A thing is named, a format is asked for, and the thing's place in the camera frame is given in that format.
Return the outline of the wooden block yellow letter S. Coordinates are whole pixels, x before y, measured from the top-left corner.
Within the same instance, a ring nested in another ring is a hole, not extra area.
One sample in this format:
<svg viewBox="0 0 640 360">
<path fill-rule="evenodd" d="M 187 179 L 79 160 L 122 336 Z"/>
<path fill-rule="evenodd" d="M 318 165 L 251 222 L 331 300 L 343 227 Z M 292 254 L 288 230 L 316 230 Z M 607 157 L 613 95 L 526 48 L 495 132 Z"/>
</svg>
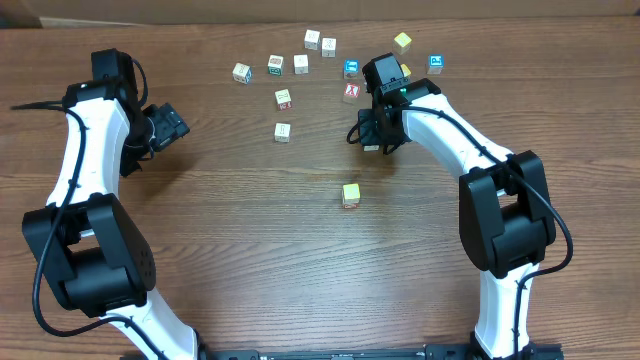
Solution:
<svg viewBox="0 0 640 360">
<path fill-rule="evenodd" d="M 342 204 L 360 203 L 360 188 L 357 183 L 345 184 L 342 188 Z"/>
</svg>

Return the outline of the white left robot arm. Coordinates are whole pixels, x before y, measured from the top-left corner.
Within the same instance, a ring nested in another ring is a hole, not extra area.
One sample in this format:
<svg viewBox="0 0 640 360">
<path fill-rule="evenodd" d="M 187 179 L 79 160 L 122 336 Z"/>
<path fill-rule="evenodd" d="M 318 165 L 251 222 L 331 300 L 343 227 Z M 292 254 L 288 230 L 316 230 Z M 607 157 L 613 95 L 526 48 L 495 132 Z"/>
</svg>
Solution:
<svg viewBox="0 0 640 360">
<path fill-rule="evenodd" d="M 91 55 L 92 78 L 29 110 L 65 114 L 68 136 L 44 208 L 22 233 L 37 268 L 32 309 L 39 326 L 74 337 L 105 324 L 145 359 L 205 359 L 208 350 L 156 287 L 152 250 L 119 200 L 119 181 L 189 132 L 170 104 L 148 104 L 140 63 L 115 48 Z"/>
</svg>

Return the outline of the wooden block red letter U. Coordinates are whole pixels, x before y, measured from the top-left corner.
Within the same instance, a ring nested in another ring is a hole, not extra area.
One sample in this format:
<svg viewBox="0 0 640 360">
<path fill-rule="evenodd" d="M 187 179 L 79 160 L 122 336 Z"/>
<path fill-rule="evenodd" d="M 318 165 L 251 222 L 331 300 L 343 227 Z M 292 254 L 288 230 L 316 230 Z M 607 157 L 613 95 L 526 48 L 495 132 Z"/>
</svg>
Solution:
<svg viewBox="0 0 640 360">
<path fill-rule="evenodd" d="M 276 123 L 274 140 L 279 143 L 288 143 L 291 136 L 291 125 L 288 123 Z"/>
</svg>

